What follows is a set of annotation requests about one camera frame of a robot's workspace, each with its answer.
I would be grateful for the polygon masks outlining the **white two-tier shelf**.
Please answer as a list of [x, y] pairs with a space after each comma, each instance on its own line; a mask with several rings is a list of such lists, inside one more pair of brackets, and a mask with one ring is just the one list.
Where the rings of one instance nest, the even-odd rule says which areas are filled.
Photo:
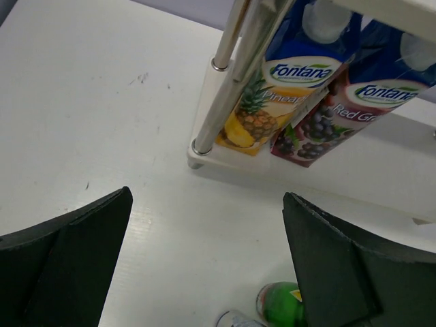
[[234, 169], [435, 220], [435, 105], [416, 98], [366, 128], [309, 168], [215, 145], [231, 107], [248, 83], [290, 1], [236, 1], [209, 64], [188, 164]]

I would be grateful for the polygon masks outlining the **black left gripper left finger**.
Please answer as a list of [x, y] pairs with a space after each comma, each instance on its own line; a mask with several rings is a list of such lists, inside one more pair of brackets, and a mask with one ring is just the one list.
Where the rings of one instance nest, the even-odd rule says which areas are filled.
[[1, 236], [1, 325], [98, 326], [132, 204], [122, 187]]

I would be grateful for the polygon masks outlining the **green glass bottle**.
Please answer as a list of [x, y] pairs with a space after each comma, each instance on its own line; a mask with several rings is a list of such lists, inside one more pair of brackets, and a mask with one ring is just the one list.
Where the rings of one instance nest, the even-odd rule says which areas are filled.
[[256, 311], [267, 326], [308, 326], [300, 289], [294, 282], [265, 285], [257, 295]]

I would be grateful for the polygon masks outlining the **red grape juice carton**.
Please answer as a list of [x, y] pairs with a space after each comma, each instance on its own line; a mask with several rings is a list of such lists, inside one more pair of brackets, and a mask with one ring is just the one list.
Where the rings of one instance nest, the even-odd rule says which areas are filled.
[[435, 86], [435, 44], [376, 20], [351, 63], [311, 110], [280, 131], [270, 153], [309, 167], [371, 123]]

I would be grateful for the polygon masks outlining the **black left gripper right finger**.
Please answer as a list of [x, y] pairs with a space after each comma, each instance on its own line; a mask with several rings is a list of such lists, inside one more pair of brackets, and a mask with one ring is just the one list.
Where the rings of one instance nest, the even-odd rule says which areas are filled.
[[295, 193], [283, 221], [310, 326], [434, 326], [435, 254], [342, 220]]

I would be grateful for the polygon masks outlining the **pineapple juice carton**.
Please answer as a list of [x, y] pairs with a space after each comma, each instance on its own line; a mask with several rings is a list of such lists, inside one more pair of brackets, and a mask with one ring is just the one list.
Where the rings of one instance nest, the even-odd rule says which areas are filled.
[[215, 142], [257, 155], [358, 49], [362, 16], [332, 1], [295, 1]]

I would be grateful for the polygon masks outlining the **silver blue energy can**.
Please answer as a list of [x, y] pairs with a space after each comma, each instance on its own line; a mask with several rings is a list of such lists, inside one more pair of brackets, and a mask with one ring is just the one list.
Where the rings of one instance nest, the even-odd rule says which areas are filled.
[[264, 327], [264, 325], [238, 310], [228, 310], [218, 317], [215, 327]]

